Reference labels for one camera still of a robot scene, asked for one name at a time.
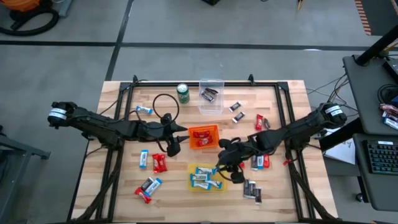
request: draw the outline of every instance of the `black keyboard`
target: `black keyboard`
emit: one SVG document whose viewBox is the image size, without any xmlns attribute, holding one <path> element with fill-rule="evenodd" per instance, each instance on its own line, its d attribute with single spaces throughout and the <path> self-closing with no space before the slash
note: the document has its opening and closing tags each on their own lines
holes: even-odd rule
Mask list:
<svg viewBox="0 0 398 224">
<path fill-rule="evenodd" d="M 371 173 L 398 175 L 398 142 L 365 141 L 365 143 Z"/>
</svg>

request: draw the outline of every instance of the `white paper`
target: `white paper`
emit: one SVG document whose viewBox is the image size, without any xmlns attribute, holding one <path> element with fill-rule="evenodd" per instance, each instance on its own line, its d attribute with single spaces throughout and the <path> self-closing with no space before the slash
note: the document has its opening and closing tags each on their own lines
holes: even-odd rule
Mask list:
<svg viewBox="0 0 398 224">
<path fill-rule="evenodd" d="M 339 128 L 326 130 L 328 131 L 326 135 L 329 135 L 339 130 Z M 353 139 L 351 138 L 327 150 L 325 156 L 355 165 L 355 144 Z"/>
</svg>

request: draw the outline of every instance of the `concrete floor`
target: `concrete floor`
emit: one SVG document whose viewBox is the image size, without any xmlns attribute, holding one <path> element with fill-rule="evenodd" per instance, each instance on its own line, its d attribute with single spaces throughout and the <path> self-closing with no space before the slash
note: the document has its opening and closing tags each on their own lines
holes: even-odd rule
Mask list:
<svg viewBox="0 0 398 224">
<path fill-rule="evenodd" d="M 70 16 L 53 30 L 35 37 L 0 35 L 0 40 L 115 42 L 127 2 L 75 1 Z M 123 42 L 316 48 L 370 46 L 378 39 L 363 32 L 353 0 L 306 0 L 300 12 L 295 8 L 295 0 L 222 0 L 215 7 L 199 0 L 135 0 Z M 37 17 L 26 27 L 46 19 Z M 9 24 L 0 7 L 0 26 Z M 53 101 L 74 101 L 94 110 L 112 52 L 113 47 L 0 45 L 0 124 L 10 138 L 52 152 L 48 161 L 32 159 L 29 164 L 13 220 L 28 218 L 37 224 L 66 219 L 87 142 L 73 128 L 48 127 L 47 115 Z M 253 73 L 258 80 L 300 79 L 316 88 L 344 74 L 341 59 L 352 54 L 360 52 L 122 47 L 112 80 L 131 80 L 133 75 L 148 80 L 240 80 Z M 332 89 L 329 85 L 320 91 L 330 94 Z M 355 107 L 349 86 L 340 93 Z M 309 98 L 312 106 L 327 100 L 318 93 Z M 333 166 L 328 169 L 332 174 Z M 340 218 L 398 220 L 398 213 L 377 212 L 355 202 L 355 177 L 331 175 L 330 182 Z"/>
</svg>

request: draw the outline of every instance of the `wooden tabletop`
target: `wooden tabletop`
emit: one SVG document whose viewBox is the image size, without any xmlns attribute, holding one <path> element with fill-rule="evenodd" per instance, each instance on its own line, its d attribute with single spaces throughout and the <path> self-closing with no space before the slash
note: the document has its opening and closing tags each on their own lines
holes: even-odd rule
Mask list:
<svg viewBox="0 0 398 224">
<path fill-rule="evenodd" d="M 98 113 L 111 105 L 118 96 L 120 82 L 105 82 L 99 99 Z M 303 81 L 289 81 L 290 94 L 296 119 L 308 115 L 310 104 Z M 154 97 L 160 93 L 169 93 L 177 97 L 175 87 L 144 87 L 134 88 L 131 108 L 137 105 L 152 107 Z M 280 128 L 275 91 L 273 87 L 226 87 L 224 89 L 224 110 L 219 116 L 202 116 L 198 110 L 198 88 L 190 87 L 190 102 L 180 105 L 180 115 L 176 122 L 186 128 L 217 124 L 220 138 L 231 139 L 256 132 L 254 121 L 257 114 L 265 116 L 272 129 Z M 231 113 L 228 107 L 237 101 L 244 106 L 246 116 L 237 124 L 231 118 L 239 112 Z M 160 97 L 156 101 L 158 113 L 176 114 L 177 109 L 171 98 Z M 105 116 L 114 116 L 114 107 Z M 135 114 L 129 119 L 137 119 Z M 158 121 L 153 115 L 142 115 L 146 121 Z M 180 136 L 187 132 L 176 133 Z M 88 152 L 98 148 L 99 142 L 93 141 Z M 227 192 L 190 192 L 187 190 L 187 167 L 191 163 L 216 164 L 220 148 L 192 150 L 188 140 L 181 143 L 181 152 L 175 157 L 166 157 L 167 172 L 154 174 L 152 157 L 148 159 L 148 169 L 140 170 L 139 158 L 142 149 L 148 149 L 149 155 L 161 153 L 153 142 L 126 142 L 119 180 L 118 196 L 114 211 L 114 222 L 274 222 L 297 221 L 295 204 L 290 183 L 289 169 L 283 166 L 285 147 L 282 143 L 273 156 L 270 156 L 271 166 L 260 171 L 251 171 L 249 161 L 245 162 L 244 175 L 255 180 L 262 187 L 262 205 L 256 205 L 253 199 L 243 198 L 243 185 L 228 184 Z M 307 148 L 303 152 L 311 190 L 329 213 L 337 217 L 336 207 L 330 189 L 322 153 L 315 148 Z M 72 218 L 81 215 L 100 190 L 101 179 L 106 158 L 106 149 L 91 154 L 86 158 L 81 175 L 78 194 L 73 209 Z M 163 184 L 152 195 L 150 204 L 145 204 L 141 198 L 134 195 L 137 187 L 148 178 L 160 178 Z M 305 197 L 300 192 L 304 214 L 307 214 Z M 104 214 L 108 211 L 109 197 L 106 198 Z"/>
</svg>

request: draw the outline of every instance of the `yellow tray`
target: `yellow tray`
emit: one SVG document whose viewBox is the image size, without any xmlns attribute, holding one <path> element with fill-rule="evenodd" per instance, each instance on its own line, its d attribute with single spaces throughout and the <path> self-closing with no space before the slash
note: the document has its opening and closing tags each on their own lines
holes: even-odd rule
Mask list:
<svg viewBox="0 0 398 224">
<path fill-rule="evenodd" d="M 192 187 L 192 182 L 191 182 L 191 174 L 195 174 L 197 167 L 205 167 L 205 168 L 214 168 L 215 166 L 213 164 L 189 164 L 188 165 L 188 190 L 192 192 L 225 192 L 228 189 L 228 181 L 224 179 L 218 172 L 216 172 L 215 175 L 211 175 L 210 179 L 211 180 L 217 180 L 223 183 L 221 186 L 221 189 L 217 189 L 213 185 L 210 187 L 210 190 L 205 190 L 201 187 Z M 226 171 L 222 172 L 223 175 L 228 176 L 228 173 Z"/>
</svg>

